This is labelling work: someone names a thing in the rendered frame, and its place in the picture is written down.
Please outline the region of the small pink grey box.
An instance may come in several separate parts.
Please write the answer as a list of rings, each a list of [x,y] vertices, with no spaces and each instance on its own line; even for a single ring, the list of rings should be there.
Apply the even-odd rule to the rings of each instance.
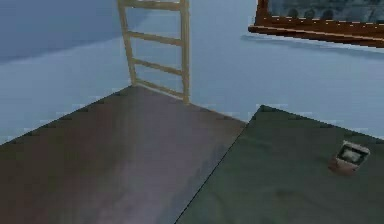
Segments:
[[[340,150],[330,159],[328,169],[339,175],[353,175],[370,154],[369,148],[344,140]]]

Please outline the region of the brown framed window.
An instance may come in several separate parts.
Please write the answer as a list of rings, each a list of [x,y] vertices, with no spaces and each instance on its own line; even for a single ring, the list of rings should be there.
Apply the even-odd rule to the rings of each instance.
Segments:
[[[384,0],[258,0],[248,31],[384,48]]]

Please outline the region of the dark green table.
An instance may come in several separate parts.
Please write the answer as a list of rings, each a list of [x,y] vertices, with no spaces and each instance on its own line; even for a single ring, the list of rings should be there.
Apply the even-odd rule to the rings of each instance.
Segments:
[[[371,152],[350,176],[344,140]],[[175,224],[384,224],[384,140],[263,105]]]

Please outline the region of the pale wooden ladder shelf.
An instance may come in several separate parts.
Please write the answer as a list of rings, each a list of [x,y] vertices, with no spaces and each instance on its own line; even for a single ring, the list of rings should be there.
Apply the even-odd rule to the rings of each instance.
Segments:
[[[190,103],[190,13],[189,1],[178,0],[177,2],[160,0],[116,0],[119,20],[121,25],[125,54],[128,63],[128,72],[133,86],[137,84],[152,88],[174,97],[180,98],[185,104]],[[180,15],[180,37],[171,38],[155,34],[130,31],[128,28],[127,8],[141,8],[147,10],[175,11]],[[137,59],[133,55],[131,39],[137,38],[144,41],[158,42],[161,44],[177,46],[181,49],[181,68],[176,69],[169,66]],[[183,89],[181,92],[154,84],[137,77],[136,65],[151,69],[157,69],[165,73],[181,77]]]

